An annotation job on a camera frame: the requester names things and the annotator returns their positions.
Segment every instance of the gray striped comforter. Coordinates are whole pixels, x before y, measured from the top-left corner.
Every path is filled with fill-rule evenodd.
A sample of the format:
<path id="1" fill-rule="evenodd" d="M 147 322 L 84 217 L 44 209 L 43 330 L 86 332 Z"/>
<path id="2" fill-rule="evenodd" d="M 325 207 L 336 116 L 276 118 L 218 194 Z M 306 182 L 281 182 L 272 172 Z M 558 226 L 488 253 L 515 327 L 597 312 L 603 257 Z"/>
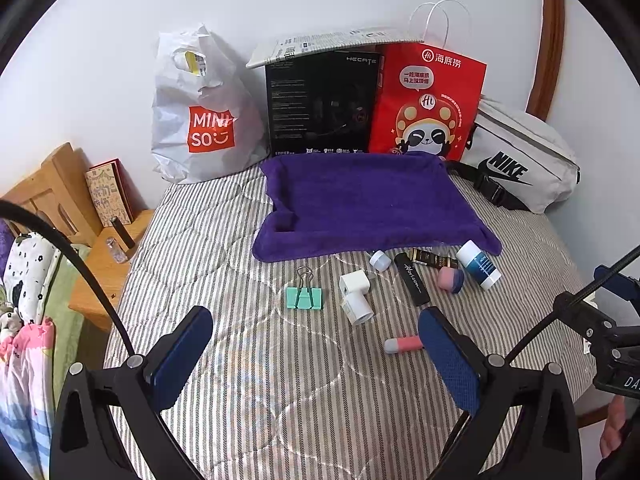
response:
<path id="1" fill-rule="evenodd" d="M 504 277 L 483 292 L 470 279 L 457 296 L 435 286 L 439 306 L 484 352 L 506 354 L 563 290 L 580 279 L 545 216 L 495 208 L 455 180 L 504 245 Z M 363 253 L 263 264 L 251 256 L 270 212 L 256 167 L 190 186 L 171 186 L 145 234 L 119 314 L 146 353 L 191 306 L 208 308 L 214 334 L 176 405 L 162 415 L 207 479 L 423 479 L 438 461 L 458 416 L 426 352 L 388 356 L 390 337 L 413 335 L 418 311 L 392 268 L 371 272 Z M 441 252 L 454 254 L 455 248 Z M 287 310 L 284 289 L 308 265 L 324 293 L 321 311 Z M 338 277 L 367 269 L 375 317 L 352 328 L 340 309 Z M 105 366 L 126 352 L 112 333 Z M 554 323 L 516 361 L 539 368 L 555 360 L 574 399 L 594 374 L 582 340 Z M 490 457 L 506 448 L 516 411 Z M 141 478 L 151 478 L 120 411 L 116 426 Z"/>

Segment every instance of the cartoon panda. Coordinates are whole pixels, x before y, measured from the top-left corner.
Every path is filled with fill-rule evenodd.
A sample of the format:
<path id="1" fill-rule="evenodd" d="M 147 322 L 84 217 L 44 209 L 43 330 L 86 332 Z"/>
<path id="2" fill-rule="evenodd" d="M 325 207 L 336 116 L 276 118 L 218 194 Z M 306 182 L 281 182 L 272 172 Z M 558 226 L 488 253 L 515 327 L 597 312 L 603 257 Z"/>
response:
<path id="1" fill-rule="evenodd" d="M 435 102 L 425 108 L 420 102 Z M 447 156 L 458 127 L 458 112 L 449 102 L 431 95 L 418 97 L 404 104 L 396 117 L 396 147 L 394 153 L 427 152 Z"/>

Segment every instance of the white handle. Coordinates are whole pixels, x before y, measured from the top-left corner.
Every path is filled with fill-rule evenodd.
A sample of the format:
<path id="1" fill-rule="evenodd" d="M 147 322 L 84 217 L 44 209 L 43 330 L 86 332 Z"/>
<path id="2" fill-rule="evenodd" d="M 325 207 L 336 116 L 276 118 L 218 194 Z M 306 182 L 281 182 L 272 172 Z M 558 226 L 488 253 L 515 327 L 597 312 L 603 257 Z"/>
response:
<path id="1" fill-rule="evenodd" d="M 469 12 L 469 9 L 467 9 L 461 2 L 459 2 L 458 0 L 440 0 L 439 2 L 426 2 L 423 4 L 420 4 L 419 6 L 417 6 L 414 9 L 414 12 L 411 13 L 411 16 L 409 17 L 409 24 L 411 25 L 411 22 L 415 16 L 415 13 L 418 12 L 418 10 L 420 10 L 423 6 L 426 5 L 430 5 L 431 10 L 429 11 L 429 15 L 427 16 L 427 21 L 424 24 L 424 34 L 422 35 L 422 42 L 425 43 L 426 42 L 426 38 L 427 38 L 427 31 L 429 29 L 429 23 L 431 22 L 431 16 L 433 15 L 433 11 L 436 10 L 437 7 L 440 7 L 441 4 L 443 4 L 444 2 L 456 2 L 460 7 L 462 7 L 463 9 L 465 9 L 466 15 L 468 16 L 468 37 L 471 36 L 471 13 Z M 445 36 L 444 36 L 444 42 L 442 44 L 442 48 L 445 48 L 447 46 L 447 39 L 449 38 L 449 15 L 446 13 L 446 11 L 440 7 L 440 10 L 444 13 L 444 15 L 447 18 L 447 30 L 445 32 Z"/>

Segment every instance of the white plastic bag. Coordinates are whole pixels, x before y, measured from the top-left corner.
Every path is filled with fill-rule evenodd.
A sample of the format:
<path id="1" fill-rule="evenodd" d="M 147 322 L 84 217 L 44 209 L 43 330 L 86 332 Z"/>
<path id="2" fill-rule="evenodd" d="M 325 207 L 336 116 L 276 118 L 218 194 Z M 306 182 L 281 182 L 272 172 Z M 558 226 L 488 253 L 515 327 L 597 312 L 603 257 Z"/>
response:
<path id="1" fill-rule="evenodd" d="M 204 25 L 160 34 L 153 111 L 154 169 L 174 184 L 236 173 L 266 156 L 260 114 Z"/>

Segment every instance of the black cable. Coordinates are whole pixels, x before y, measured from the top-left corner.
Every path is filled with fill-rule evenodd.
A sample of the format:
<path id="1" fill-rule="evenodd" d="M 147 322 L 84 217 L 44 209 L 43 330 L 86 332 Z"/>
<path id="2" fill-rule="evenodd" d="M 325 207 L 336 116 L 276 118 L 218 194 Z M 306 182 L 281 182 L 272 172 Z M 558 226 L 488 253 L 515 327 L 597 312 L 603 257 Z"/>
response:
<path id="1" fill-rule="evenodd" d="M 460 417 L 458 418 L 456 425 L 453 427 L 453 429 L 451 430 L 451 433 L 449 433 L 449 437 L 447 441 L 444 443 L 444 447 L 442 448 L 442 453 L 440 454 L 440 461 L 442 461 L 444 456 L 449 452 L 449 449 L 451 449 L 451 446 L 453 446 L 453 443 L 458 438 L 458 434 L 460 433 L 460 431 L 462 431 L 462 428 L 464 428 L 468 420 L 469 420 L 469 412 L 460 413 Z"/>
<path id="2" fill-rule="evenodd" d="M 603 286 L 608 280 L 610 280 L 613 276 L 619 273 L 622 269 L 624 269 L 628 264 L 634 261 L 638 256 L 640 256 L 640 245 L 635 249 L 629 251 L 622 258 L 616 261 L 611 268 L 599 277 L 597 280 L 593 280 L 591 283 L 583 287 L 581 290 L 576 292 L 569 303 L 563 305 L 562 308 L 567 308 L 569 306 L 580 303 L 584 298 L 588 295 L 593 294 L 596 290 L 598 290 L 601 286 Z M 534 326 L 531 330 L 529 330 L 520 341 L 518 341 L 517 345 L 511 349 L 511 351 L 507 354 L 507 357 L 504 358 L 506 364 L 510 364 L 520 352 L 522 352 L 529 343 L 533 341 L 533 339 L 542 332 L 546 327 L 552 324 L 556 319 L 558 319 L 559 311 L 555 310 L 549 314 L 547 314 L 536 326 Z"/>
<path id="3" fill-rule="evenodd" d="M 100 284 L 95 279 L 95 276 L 89 270 L 89 267 L 86 266 L 78 253 L 76 253 L 76 250 L 71 246 L 65 235 L 63 235 L 57 229 L 51 227 L 43 219 L 37 217 L 33 213 L 21 208 L 18 205 L 12 204 L 11 202 L 7 202 L 6 200 L 0 200 L 0 218 L 6 218 L 7 220 L 25 226 L 31 231 L 35 231 L 41 234 L 54 246 L 60 249 L 60 252 L 66 256 L 66 259 L 74 264 L 74 267 L 78 270 L 78 272 L 80 272 L 84 280 L 87 282 L 87 285 L 91 287 L 91 290 L 96 295 L 96 298 L 98 298 L 104 309 L 107 311 L 107 314 L 109 314 L 109 317 L 113 321 L 116 330 L 118 330 L 118 333 L 122 338 L 122 342 L 127 349 L 127 353 L 129 355 L 135 354 L 136 352 L 133 349 L 133 345 L 131 344 L 131 340 L 129 339 L 127 330 L 124 328 L 124 325 L 118 317 L 115 309 L 111 306 L 107 295 L 100 288 Z"/>
<path id="4" fill-rule="evenodd" d="M 531 343 L 535 337 L 542 332 L 546 327 L 552 324 L 558 318 L 556 311 L 550 312 L 542 320 L 540 320 L 531 330 L 529 330 L 520 341 L 514 346 L 511 351 L 504 358 L 505 364 L 511 364 L 511 362 L 522 352 L 529 343 Z"/>

